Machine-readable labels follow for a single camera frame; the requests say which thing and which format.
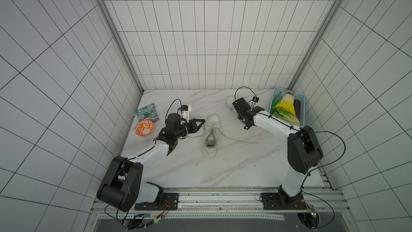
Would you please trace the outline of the white sneaker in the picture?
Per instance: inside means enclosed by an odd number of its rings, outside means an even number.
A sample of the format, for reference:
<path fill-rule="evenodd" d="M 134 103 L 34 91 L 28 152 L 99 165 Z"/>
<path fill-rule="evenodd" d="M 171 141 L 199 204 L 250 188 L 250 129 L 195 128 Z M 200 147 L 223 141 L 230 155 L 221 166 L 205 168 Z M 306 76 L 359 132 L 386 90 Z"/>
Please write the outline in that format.
<path fill-rule="evenodd" d="M 217 153 L 217 146 L 218 146 L 218 140 L 220 136 L 223 136 L 226 139 L 235 141 L 235 142 L 244 142 L 244 143 L 249 143 L 249 144 L 257 144 L 258 142 L 249 142 L 249 141 L 244 141 L 244 140 L 239 140 L 235 139 L 233 137 L 229 137 L 226 134 L 224 134 L 221 130 L 221 122 L 220 118 L 212 114 L 209 116 L 209 118 L 206 120 L 206 122 L 202 125 L 204 128 L 203 132 L 203 155 L 205 157 L 214 157 Z"/>
<path fill-rule="evenodd" d="M 233 105 L 233 102 L 235 102 L 235 98 L 233 95 L 228 96 L 226 99 L 226 106 L 234 113 L 236 113 L 237 111 L 235 110 L 235 107 Z"/>

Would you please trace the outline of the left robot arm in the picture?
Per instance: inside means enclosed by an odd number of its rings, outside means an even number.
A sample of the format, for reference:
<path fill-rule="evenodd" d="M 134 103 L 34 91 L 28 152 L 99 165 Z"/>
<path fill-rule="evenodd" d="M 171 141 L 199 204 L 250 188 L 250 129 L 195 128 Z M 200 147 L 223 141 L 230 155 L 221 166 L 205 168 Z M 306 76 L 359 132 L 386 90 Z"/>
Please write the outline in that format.
<path fill-rule="evenodd" d="M 112 159 L 96 198 L 123 212 L 133 207 L 136 210 L 164 208 L 166 197 L 163 187 L 144 182 L 143 172 L 173 152 L 179 139 L 197 133 L 205 122 L 204 119 L 187 120 L 178 113 L 169 114 L 165 127 L 149 147 L 130 157 L 116 156 Z"/>

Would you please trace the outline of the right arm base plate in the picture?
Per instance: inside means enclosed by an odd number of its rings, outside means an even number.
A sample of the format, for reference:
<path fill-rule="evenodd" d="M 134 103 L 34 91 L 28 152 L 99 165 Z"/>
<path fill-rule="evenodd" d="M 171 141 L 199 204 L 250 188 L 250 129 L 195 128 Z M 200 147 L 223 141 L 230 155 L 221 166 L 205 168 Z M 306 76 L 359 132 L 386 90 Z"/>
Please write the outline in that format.
<path fill-rule="evenodd" d="M 261 193 L 259 201 L 263 204 L 264 210 L 270 211 L 300 211 L 307 209 L 306 203 L 303 202 L 301 194 L 295 197 L 289 197 L 282 193 Z"/>

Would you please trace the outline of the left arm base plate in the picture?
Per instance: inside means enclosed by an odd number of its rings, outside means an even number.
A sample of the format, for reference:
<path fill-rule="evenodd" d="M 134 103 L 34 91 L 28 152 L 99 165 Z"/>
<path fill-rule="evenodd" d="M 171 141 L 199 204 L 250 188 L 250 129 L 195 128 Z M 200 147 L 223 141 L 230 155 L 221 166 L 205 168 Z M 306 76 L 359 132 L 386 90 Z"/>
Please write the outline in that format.
<path fill-rule="evenodd" d="M 178 209 L 179 194 L 178 193 L 162 193 L 152 203 L 135 204 L 136 211 L 174 211 Z"/>

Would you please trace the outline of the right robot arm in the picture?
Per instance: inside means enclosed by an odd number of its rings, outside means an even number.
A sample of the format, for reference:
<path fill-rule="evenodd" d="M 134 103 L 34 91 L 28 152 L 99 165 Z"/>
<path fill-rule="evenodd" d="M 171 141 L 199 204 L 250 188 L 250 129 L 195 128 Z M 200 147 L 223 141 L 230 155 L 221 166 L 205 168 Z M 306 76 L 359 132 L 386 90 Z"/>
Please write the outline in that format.
<path fill-rule="evenodd" d="M 251 107 L 244 98 L 236 99 L 232 105 L 238 119 L 245 125 L 244 129 L 256 126 L 286 137 L 289 169 L 278 194 L 284 205 L 296 201 L 302 195 L 306 179 L 324 156 L 315 131 L 309 126 L 295 128 L 288 125 L 260 106 Z"/>

